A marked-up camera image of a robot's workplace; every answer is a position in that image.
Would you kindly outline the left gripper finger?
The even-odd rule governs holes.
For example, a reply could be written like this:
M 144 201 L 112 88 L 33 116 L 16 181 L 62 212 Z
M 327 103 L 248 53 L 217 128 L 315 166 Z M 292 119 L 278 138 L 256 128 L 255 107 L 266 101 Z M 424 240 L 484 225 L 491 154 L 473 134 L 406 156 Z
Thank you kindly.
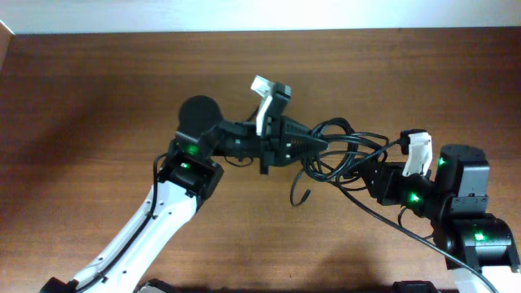
M 312 130 L 305 125 L 293 120 L 290 117 L 284 116 L 282 119 L 282 133 L 284 136 L 302 135 L 309 136 Z
M 327 147 L 328 142 L 309 133 L 285 132 L 282 135 L 282 164 L 314 157 Z

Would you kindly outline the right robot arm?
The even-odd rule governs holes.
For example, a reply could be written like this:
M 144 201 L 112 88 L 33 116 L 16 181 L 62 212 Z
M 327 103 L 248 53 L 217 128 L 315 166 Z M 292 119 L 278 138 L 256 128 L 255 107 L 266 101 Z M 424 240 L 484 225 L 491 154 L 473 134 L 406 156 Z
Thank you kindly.
M 356 171 L 370 196 L 383 206 L 400 205 L 427 218 L 436 248 L 460 292 L 516 292 L 520 259 L 510 227 L 486 211 L 490 166 L 482 150 L 445 145 L 434 161 L 431 135 L 422 129 L 401 132 L 404 163 L 369 159 Z

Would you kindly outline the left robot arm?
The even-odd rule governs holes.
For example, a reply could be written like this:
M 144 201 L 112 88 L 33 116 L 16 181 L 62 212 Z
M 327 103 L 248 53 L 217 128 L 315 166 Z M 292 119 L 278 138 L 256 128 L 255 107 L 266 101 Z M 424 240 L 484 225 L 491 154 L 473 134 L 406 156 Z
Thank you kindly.
M 257 76 L 256 117 L 225 120 L 207 96 L 187 99 L 166 153 L 155 158 L 153 184 L 119 234 L 71 281 L 51 278 L 44 292 L 133 292 L 168 241 L 199 211 L 224 173 L 213 157 L 259 159 L 260 173 L 315 156 L 328 144 L 311 129 L 283 115 L 291 88 Z

